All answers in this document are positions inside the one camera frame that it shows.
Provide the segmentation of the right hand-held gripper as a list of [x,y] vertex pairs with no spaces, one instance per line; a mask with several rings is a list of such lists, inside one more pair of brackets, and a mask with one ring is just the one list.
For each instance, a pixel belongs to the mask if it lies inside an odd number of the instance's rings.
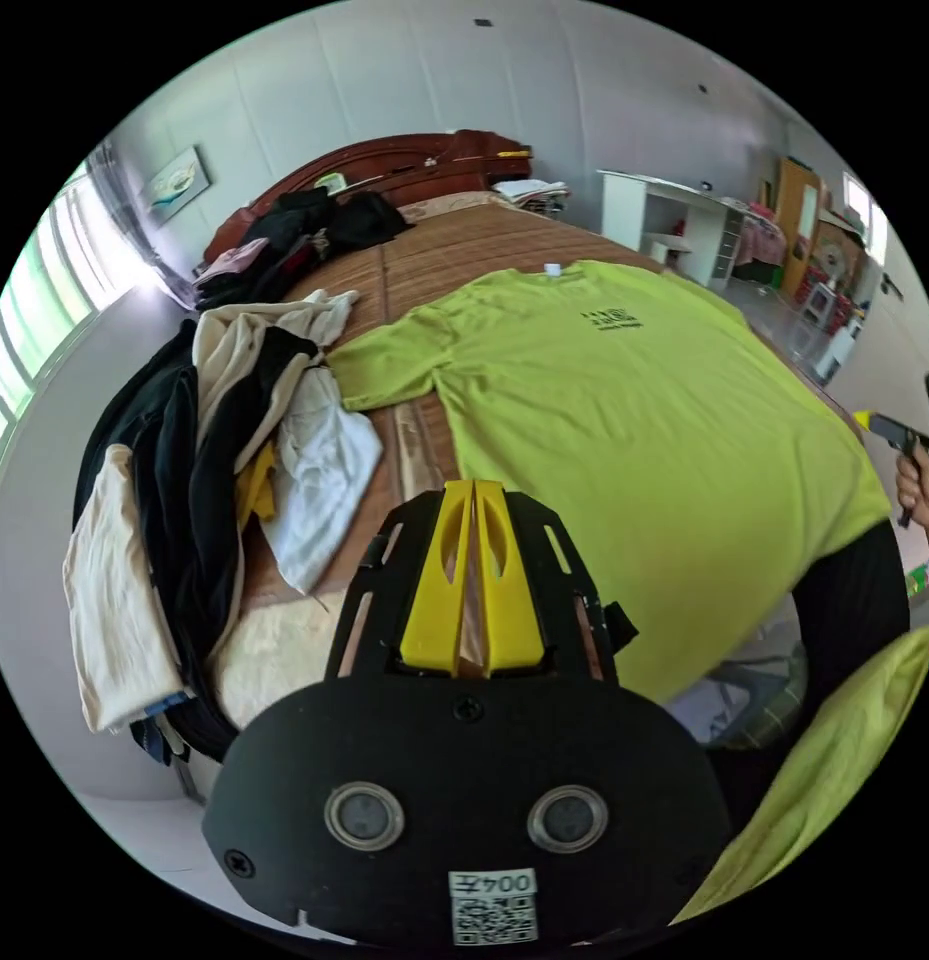
[[[915,446],[922,446],[929,453],[929,437],[917,432],[914,428],[893,420],[885,415],[873,414],[872,411],[855,411],[854,420],[861,429],[869,431],[885,440],[899,454],[910,455]],[[904,511],[902,523],[906,526],[912,519],[908,511]]]

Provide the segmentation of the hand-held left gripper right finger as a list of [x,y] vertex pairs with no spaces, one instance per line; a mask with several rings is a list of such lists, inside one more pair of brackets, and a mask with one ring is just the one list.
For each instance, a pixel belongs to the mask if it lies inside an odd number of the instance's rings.
[[501,484],[475,482],[474,516],[485,674],[534,671],[544,659],[544,643]]

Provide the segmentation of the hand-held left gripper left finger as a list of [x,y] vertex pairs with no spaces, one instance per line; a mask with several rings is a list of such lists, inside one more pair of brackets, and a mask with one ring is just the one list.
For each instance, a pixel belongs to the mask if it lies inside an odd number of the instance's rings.
[[400,642],[406,667],[455,677],[466,594],[473,483],[448,482],[433,511],[423,561]]

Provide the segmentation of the person's right hand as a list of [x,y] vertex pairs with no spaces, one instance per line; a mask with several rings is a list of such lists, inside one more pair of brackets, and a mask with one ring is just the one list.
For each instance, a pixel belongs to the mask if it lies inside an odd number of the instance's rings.
[[898,455],[895,482],[900,506],[929,534],[929,453],[922,446]]

